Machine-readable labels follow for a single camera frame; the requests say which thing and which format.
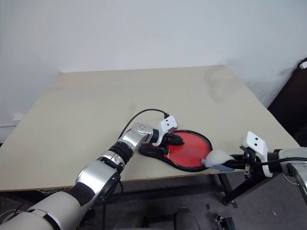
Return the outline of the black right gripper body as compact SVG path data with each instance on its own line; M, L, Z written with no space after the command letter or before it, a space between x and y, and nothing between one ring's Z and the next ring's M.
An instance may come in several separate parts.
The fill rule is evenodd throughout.
M246 180L253 180L257 175L254 167L254 162L256 160L256 152L250 147L240 146L243 150L243 161L245 163L245 173L244 177Z

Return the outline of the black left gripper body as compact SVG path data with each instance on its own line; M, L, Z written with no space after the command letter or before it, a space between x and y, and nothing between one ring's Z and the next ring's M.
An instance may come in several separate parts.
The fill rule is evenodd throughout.
M166 133L164 134L159 146L170 145L172 143L172 140L173 140L173 134Z

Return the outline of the red table tennis paddle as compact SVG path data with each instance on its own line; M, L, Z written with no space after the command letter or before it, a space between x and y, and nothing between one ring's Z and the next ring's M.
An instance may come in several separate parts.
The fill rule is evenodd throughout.
M176 130L172 134L182 137L183 145L166 145L164 159L175 168L186 172L200 172L206 169L201 160L212 151L209 139L191 130Z

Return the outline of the black clear-window paddle case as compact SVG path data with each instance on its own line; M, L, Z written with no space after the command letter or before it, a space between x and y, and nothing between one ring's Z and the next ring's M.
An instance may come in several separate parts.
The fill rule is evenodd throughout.
M154 158L154 159L157 159L159 161L162 161L162 162L172 166L173 168L175 168L170 163L167 163L166 160L164 159L164 154L166 153L165 147L166 146L153 146L152 144L142 144L141 147L139 148L139 153L143 156Z

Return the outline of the white cleaning cloth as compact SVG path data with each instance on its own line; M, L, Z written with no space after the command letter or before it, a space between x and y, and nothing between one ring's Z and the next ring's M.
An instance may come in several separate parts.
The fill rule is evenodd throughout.
M234 157L230 156L226 152L214 149L210 151L206 158L202 159L201 162L206 168L219 170L221 172L233 172L233 168L224 166L223 164L234 159Z

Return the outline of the large black object with white tag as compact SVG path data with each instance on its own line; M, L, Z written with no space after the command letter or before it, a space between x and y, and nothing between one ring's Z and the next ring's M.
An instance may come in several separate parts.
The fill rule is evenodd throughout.
M301 147L307 147L307 57L298 62L268 110Z

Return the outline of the dark rounded shape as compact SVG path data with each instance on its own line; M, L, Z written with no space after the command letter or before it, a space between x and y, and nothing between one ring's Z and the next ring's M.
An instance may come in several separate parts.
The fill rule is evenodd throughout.
M201 228L191 210L182 207L174 214L174 230L201 230Z

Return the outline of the black table frame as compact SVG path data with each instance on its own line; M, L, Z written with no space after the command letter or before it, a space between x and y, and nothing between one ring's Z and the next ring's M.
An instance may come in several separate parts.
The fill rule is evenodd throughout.
M233 188L228 180L231 172L190 174L186 176L171 176L149 180L134 180L122 182L122 189L116 189L108 200L98 199L95 206L103 204L135 202L143 200L164 199L177 196L196 194L224 193L222 203L226 206L236 198L250 193L271 178L254 176L251 180Z

